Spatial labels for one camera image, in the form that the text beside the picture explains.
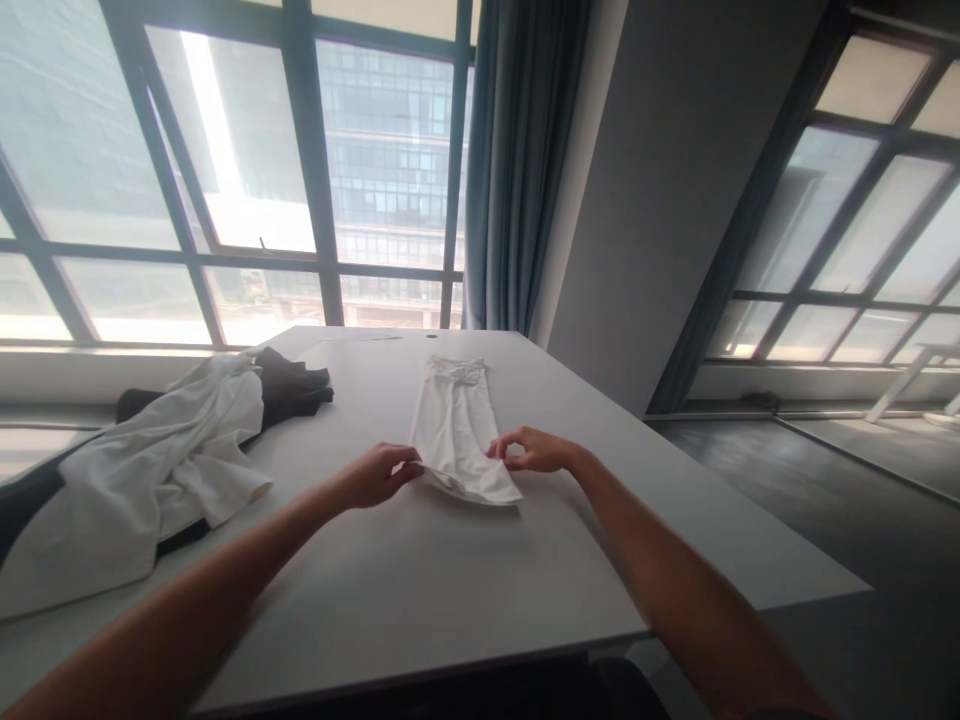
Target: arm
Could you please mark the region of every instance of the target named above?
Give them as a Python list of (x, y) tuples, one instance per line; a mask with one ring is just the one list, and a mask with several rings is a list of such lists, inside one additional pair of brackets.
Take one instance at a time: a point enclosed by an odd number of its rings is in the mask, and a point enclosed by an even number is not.
[(421, 466), (407, 464), (419, 459), (411, 447), (377, 445), (108, 625), (4, 720), (183, 712), (280, 568), (340, 513), (378, 505), (421, 475)]
[[(511, 443), (524, 447), (507, 457)], [(750, 604), (696, 550), (627, 490), (590, 452), (521, 427), (487, 453), (510, 470), (568, 470), (625, 561), (650, 625), (721, 718), (765, 709), (835, 717)]]

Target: forearm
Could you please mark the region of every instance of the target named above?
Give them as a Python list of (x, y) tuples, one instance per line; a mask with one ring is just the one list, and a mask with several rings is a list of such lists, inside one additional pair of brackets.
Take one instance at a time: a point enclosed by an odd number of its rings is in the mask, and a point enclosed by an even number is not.
[(4, 718), (165, 718), (185, 709), (263, 589), (342, 510), (319, 486), (121, 616)]
[(716, 714), (791, 707), (831, 716), (726, 578), (593, 455), (574, 453), (569, 469), (624, 560), (652, 629)]

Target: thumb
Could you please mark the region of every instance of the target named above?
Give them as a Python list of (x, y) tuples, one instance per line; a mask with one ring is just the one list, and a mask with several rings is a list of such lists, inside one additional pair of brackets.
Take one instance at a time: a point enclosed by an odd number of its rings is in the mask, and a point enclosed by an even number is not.
[(526, 470), (530, 464), (530, 453), (520, 455), (519, 457), (506, 457), (503, 459), (503, 464), (507, 470)]
[(404, 463), (402, 468), (387, 479), (387, 485), (390, 487), (391, 492), (396, 492), (408, 482), (421, 475), (423, 475), (423, 465), (413, 462)]

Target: white wall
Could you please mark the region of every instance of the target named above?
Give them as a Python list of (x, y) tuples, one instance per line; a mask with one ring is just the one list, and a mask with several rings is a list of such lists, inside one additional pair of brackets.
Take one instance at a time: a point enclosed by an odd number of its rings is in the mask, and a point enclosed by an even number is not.
[[(690, 400), (738, 400), (770, 391), (784, 400), (879, 400), (899, 370), (876, 368), (736, 367), (703, 365), (687, 396)], [(921, 373), (904, 402), (943, 402), (960, 393), (960, 371), (934, 368)]]
[(0, 403), (114, 403), (128, 388), (164, 390), (210, 354), (5, 348)]
[(635, 415), (646, 411), (824, 4), (627, 8), (556, 312), (538, 337)]
[(543, 276), (530, 326), (530, 339), (544, 350), (550, 341), (563, 276), (573, 246), (573, 234), (580, 215), (580, 203), (587, 185), (600, 119), (603, 117), (603, 106), (607, 100), (613, 63), (617, 58), (627, 3), (628, 0), (595, 0), (590, 8), (590, 25), (577, 85), (577, 103), (570, 124), (563, 175), (557, 189), (557, 207), (550, 226)]

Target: window frame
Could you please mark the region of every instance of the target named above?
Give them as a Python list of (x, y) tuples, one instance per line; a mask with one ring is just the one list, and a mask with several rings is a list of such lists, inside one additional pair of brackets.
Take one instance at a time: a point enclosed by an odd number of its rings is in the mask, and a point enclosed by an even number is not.
[[(818, 110), (815, 107), (846, 48), (847, 42), (854, 36), (897, 45), (911, 50), (919, 50), (930, 55), (930, 62), (907, 96), (896, 118), (890, 124), (838, 115)], [(960, 261), (957, 261), (951, 267), (942, 286), (927, 304), (876, 300), (880, 289), (897, 269), (900, 261), (906, 257), (914, 243), (926, 229), (928, 223), (936, 216), (951, 193), (960, 185), (960, 139), (935, 135), (911, 128), (914, 120), (936, 90), (944, 74), (950, 68), (951, 64), (958, 60), (960, 60), (960, 40), (937, 34), (927, 34), (913, 26), (891, 24), (868, 12), (861, 12), (856, 9), (850, 11), (846, 27), (843, 29), (843, 32), (838, 34), (836, 46), (830, 54), (829, 61), (825, 63), (825, 67), (802, 71), (820, 72), (821, 75), (814, 91), (811, 93), (805, 120), (798, 125), (799, 129), (796, 135), (791, 138), (790, 147), (787, 148), (788, 152), (783, 156), (780, 167), (780, 177), (782, 177), (790, 157), (799, 144), (803, 132), (808, 127), (839, 131), (848, 135), (858, 135), (877, 140), (877, 148), (856, 182), (850, 188), (846, 198), (844, 198), (836, 215), (820, 238), (789, 292), (780, 293), (741, 289), (735, 289), (733, 291), (730, 300), (781, 303), (781, 307), (767, 327), (752, 355), (749, 358), (708, 357), (704, 360), (704, 363), (738, 366), (808, 366), (873, 369), (899, 367), (902, 366), (902, 363), (895, 364), (893, 359), (930, 315), (960, 314), (960, 307), (939, 306), (939, 303), (953, 290), (957, 283), (960, 282)], [(833, 251), (843, 240), (846, 231), (856, 218), (857, 213), (869, 198), (870, 193), (877, 186), (877, 183), (880, 181), (890, 163), (901, 154), (945, 162), (950, 165), (950, 168), (937, 186), (927, 195), (923, 203), (914, 211), (910, 220), (897, 234), (886, 253), (873, 268), (863, 292), (859, 294), (844, 294), (814, 290), (814, 283), (826, 267)], [(762, 219), (765, 216), (772, 198), (773, 193), (771, 192), (767, 202), (758, 211), (758, 218)], [(853, 308), (857, 312), (854, 313), (844, 331), (837, 337), (829, 349), (829, 352), (826, 354), (825, 360), (797, 361), (769, 359), (768, 356), (771, 350), (776, 346), (783, 331), (793, 318), (794, 313), (803, 305)], [(860, 318), (868, 310), (911, 312), (916, 313), (917, 317), (914, 322), (905, 327), (902, 336), (894, 343), (879, 363), (833, 361), (832, 358), (837, 350), (847, 339)]]
[[(3, 212), (15, 238), (0, 238), (0, 253), (26, 256), (73, 338), (66, 341), (0, 338), (0, 346), (218, 351), (243, 349), (246, 346), (230, 345), (224, 340), (211, 289), (204, 277), (206, 267), (314, 273), (320, 279), (326, 325), (344, 324), (341, 276), (437, 281), (442, 287), (440, 327), (449, 328), (453, 284), (462, 283), (464, 275), (463, 271), (454, 270), (454, 261), (460, 171), (462, 163), (465, 162), (463, 135), (466, 122), (467, 73), (476, 57), (476, 49), (470, 44), (473, 0), (457, 0), (456, 38), (452, 41), (314, 15), (310, 0), (283, 0), (282, 7), (243, 0), (99, 0), (99, 5), (177, 235), (179, 249), (154, 250), (47, 240), (8, 160), (0, 151), (0, 211)], [(148, 25), (253, 43), (280, 51), (316, 246), (314, 252), (259, 250), (226, 246), (219, 242), (193, 161), (147, 37)], [(453, 107), (442, 269), (346, 263), (339, 260), (320, 98), (317, 40), (414, 55), (453, 65)], [(170, 152), (183, 178), (186, 196), (182, 199), (171, 158), (164, 144), (161, 122), (169, 141)], [(195, 209), (209, 253), (199, 252), (194, 246), (184, 207), (188, 198)], [(90, 318), (57, 264), (57, 258), (61, 257), (175, 263), (185, 266), (190, 274), (204, 323), (210, 333), (211, 343), (171, 345), (99, 339)]]

